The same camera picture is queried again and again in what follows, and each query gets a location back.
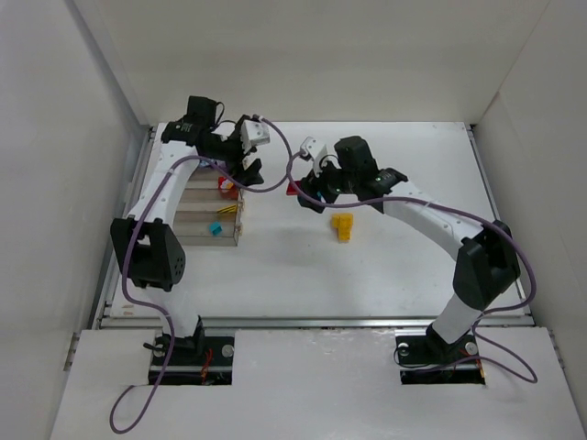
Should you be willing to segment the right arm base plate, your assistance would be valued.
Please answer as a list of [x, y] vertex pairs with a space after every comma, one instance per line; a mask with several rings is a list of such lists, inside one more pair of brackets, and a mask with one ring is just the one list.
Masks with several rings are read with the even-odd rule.
[[425, 335], [398, 335], [393, 360], [403, 385], [484, 385], [479, 349], [473, 335], [438, 348]]

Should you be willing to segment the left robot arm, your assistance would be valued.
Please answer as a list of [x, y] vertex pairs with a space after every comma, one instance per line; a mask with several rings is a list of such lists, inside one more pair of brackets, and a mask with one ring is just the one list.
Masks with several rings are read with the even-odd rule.
[[244, 160], [269, 142], [269, 129], [258, 117], [243, 115], [230, 134], [220, 135], [218, 106], [206, 97], [189, 98], [186, 113], [161, 133], [159, 156], [138, 201], [110, 226], [123, 295], [129, 303], [157, 313], [163, 333], [147, 348], [169, 363], [199, 358], [205, 346], [200, 316], [183, 319], [172, 306], [172, 288], [186, 267], [184, 249], [173, 231], [186, 184], [201, 162], [217, 165], [242, 187], [263, 182], [260, 160], [250, 165]]

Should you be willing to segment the yellow lego plate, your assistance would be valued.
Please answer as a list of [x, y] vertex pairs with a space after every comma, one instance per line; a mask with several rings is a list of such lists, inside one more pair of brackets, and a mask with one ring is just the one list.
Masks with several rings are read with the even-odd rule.
[[232, 214], [232, 213], [236, 213], [238, 211], [238, 205], [237, 204], [232, 204], [230, 206], [226, 206], [223, 208], [218, 209], [216, 212], [220, 215], [224, 215], [224, 214]]

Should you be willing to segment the teal lego brick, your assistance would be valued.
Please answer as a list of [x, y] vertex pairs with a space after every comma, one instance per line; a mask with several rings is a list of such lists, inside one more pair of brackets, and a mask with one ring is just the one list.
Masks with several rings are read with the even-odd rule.
[[219, 222], [214, 222], [209, 226], [209, 231], [213, 237], [217, 237], [223, 232], [223, 227]]

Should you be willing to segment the red arch lego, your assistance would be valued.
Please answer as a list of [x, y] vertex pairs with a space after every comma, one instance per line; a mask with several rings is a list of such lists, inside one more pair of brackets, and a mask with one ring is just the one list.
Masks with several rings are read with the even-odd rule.
[[300, 181], [290, 181], [286, 188], [286, 195], [298, 196], [302, 191], [302, 183]]

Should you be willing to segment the red round lego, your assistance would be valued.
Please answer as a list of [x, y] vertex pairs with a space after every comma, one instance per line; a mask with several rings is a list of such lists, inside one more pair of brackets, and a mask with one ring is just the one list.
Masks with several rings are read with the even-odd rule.
[[217, 189], [222, 199], [237, 200], [239, 197], [239, 188], [224, 176], [217, 179]]

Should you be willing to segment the yellow lego figure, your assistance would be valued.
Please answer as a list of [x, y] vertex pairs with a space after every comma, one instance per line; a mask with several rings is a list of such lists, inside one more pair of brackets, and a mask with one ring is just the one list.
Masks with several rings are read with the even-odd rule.
[[340, 243], [348, 243], [351, 240], [354, 216], [351, 213], [337, 213], [331, 215], [331, 226], [336, 231]]

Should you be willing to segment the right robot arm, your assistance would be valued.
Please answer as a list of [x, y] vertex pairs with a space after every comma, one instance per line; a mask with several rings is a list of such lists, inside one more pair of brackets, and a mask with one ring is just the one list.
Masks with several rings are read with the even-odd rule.
[[466, 214], [436, 208], [432, 198], [406, 175], [380, 168], [362, 137], [344, 137], [332, 149], [308, 137], [299, 156], [312, 164], [298, 183], [300, 205], [321, 213], [340, 195], [353, 194], [379, 213], [411, 226], [454, 260], [453, 294], [424, 338], [434, 361], [450, 358], [474, 321], [520, 275], [508, 241], [509, 227], [498, 220], [484, 224]]

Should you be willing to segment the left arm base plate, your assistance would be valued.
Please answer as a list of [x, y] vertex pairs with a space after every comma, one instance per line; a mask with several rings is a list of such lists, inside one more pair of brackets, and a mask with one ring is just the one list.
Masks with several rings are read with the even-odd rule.
[[160, 385], [231, 385], [234, 343], [235, 338], [227, 335], [176, 337]]

